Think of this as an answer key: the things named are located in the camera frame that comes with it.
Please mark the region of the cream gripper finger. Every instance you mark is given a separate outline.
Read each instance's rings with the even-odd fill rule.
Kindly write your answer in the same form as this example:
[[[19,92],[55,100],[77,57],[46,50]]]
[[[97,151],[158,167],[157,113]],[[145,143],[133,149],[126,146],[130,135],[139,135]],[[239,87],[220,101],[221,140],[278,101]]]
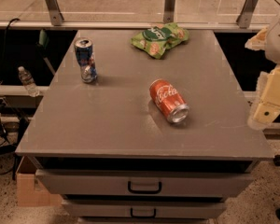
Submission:
[[[250,108],[247,125],[264,130],[280,115],[280,64],[270,73],[261,72],[257,81],[256,97]]]

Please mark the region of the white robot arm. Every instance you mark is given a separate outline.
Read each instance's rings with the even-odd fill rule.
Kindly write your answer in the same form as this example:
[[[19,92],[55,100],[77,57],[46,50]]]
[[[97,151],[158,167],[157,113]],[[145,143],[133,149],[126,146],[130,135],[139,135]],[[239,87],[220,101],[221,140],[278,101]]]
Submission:
[[[276,64],[270,73],[259,74],[256,97],[247,120],[251,129],[264,130],[280,115],[280,11],[268,27],[246,41],[245,47],[263,50],[266,59]]]

